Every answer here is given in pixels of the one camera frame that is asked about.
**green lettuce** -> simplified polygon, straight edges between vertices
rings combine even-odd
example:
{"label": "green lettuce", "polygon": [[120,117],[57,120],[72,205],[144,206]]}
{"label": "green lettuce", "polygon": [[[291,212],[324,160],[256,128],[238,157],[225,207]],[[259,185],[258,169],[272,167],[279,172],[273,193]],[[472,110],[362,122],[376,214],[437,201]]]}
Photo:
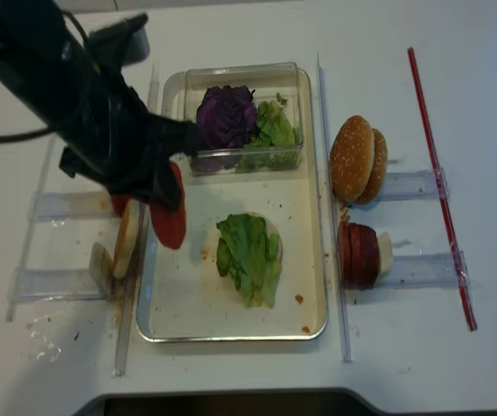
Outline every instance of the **green lettuce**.
{"label": "green lettuce", "polygon": [[229,275],[246,306],[270,308],[281,273],[280,236],[266,233],[266,220],[249,214],[229,215],[219,222],[222,233],[216,266],[221,277]]}
{"label": "green lettuce", "polygon": [[[258,106],[255,134],[243,148],[271,146],[293,146],[297,143],[297,132],[283,113],[282,106],[287,100],[278,93],[277,101],[263,101]],[[238,172],[252,171],[261,167],[270,169],[288,169],[296,167],[299,161],[298,152],[276,154],[249,154],[242,157],[237,165]]]}

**purple cabbage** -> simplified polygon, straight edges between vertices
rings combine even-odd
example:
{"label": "purple cabbage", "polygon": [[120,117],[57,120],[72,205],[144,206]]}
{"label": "purple cabbage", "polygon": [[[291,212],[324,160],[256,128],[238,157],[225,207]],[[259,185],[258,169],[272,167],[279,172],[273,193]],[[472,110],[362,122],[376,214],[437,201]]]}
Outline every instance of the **purple cabbage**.
{"label": "purple cabbage", "polygon": [[212,87],[197,109],[197,126],[209,149],[242,147],[250,141],[256,107],[247,87]]}

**tomato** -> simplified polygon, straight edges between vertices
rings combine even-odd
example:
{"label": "tomato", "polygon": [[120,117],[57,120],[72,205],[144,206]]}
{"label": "tomato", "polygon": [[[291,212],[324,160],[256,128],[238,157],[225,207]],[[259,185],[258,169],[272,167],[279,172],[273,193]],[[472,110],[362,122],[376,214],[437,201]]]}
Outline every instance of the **tomato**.
{"label": "tomato", "polygon": [[341,221],[337,231],[337,247],[339,250],[339,258],[341,261],[341,281],[346,287],[351,287],[351,236],[349,227],[346,221]]}
{"label": "tomato", "polygon": [[360,286],[364,289],[373,288],[379,275],[379,247],[378,238],[373,228],[367,225],[358,225],[360,229]]}
{"label": "tomato", "polygon": [[187,213],[185,211],[185,192],[181,180],[179,166],[171,162],[171,169],[181,188],[181,203],[177,211],[168,211],[162,205],[150,204],[152,228],[165,247],[173,250],[179,249],[187,232]]}
{"label": "tomato", "polygon": [[360,229],[358,224],[349,224],[349,245],[351,246],[351,288],[357,288],[362,279],[362,270],[360,267]]}
{"label": "tomato", "polygon": [[118,217],[123,217],[127,201],[129,201],[129,199],[131,199],[129,195],[110,195],[113,211],[118,215]]}

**red straw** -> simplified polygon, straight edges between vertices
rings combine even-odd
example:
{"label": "red straw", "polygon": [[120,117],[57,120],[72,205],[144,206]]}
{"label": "red straw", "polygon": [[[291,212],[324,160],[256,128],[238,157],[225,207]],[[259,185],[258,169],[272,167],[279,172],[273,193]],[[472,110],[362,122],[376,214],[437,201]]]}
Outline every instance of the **red straw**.
{"label": "red straw", "polygon": [[[410,60],[410,68],[412,69],[412,77],[414,78],[414,86],[416,88],[416,96],[418,99],[418,104],[420,106],[420,113],[422,113],[422,123],[423,129],[425,131],[425,137],[428,141],[429,157],[431,158],[431,165],[434,169],[441,169],[439,165],[439,159],[437,158],[436,145],[433,141],[433,133],[431,132],[431,125],[429,124],[428,110],[425,107],[425,99],[423,98],[422,83],[420,82],[420,75],[418,74],[418,65],[416,63],[416,56],[414,55],[414,49],[408,48],[408,59]],[[441,178],[437,177],[437,190],[440,195],[448,195],[445,183]],[[467,271],[466,264],[461,258],[461,252],[458,250],[458,243],[456,242],[455,227],[453,226],[452,217],[450,217],[449,202],[447,198],[439,198],[441,202],[442,216],[445,220],[445,228],[447,229],[447,237],[449,238],[450,251],[453,253],[453,258],[455,260],[455,270],[458,276],[460,299],[462,302],[462,307],[464,309],[464,315],[466,316],[466,322],[470,331],[475,331],[477,329],[477,323],[475,323],[474,311],[472,310],[472,304],[470,302],[470,296],[468,293],[467,286]]]}

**white countertop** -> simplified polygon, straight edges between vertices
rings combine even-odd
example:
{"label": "white countertop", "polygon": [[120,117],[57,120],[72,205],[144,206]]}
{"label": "white countertop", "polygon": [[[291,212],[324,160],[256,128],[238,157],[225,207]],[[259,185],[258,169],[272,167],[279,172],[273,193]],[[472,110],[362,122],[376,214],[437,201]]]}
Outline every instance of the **white countertop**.
{"label": "white countertop", "polygon": [[[81,22],[91,29],[117,16]],[[330,292],[329,323],[315,341],[152,345],[133,329],[126,374],[112,378],[116,331],[105,303],[20,306],[4,321],[48,142],[0,146],[0,414],[69,415],[113,394],[316,387],[345,387],[387,412],[497,409],[497,2],[258,3],[149,17],[152,54],[125,71],[139,96],[156,60],[162,87],[187,68],[295,61],[310,75],[315,105],[319,52],[330,130],[364,115],[401,170],[429,167],[406,55],[414,47],[479,329],[468,332],[455,290],[351,293],[354,362],[343,363]],[[0,133],[40,125],[0,84]],[[386,226],[389,212],[394,226],[429,227],[436,244],[446,241],[442,223],[384,206],[354,217]]]}

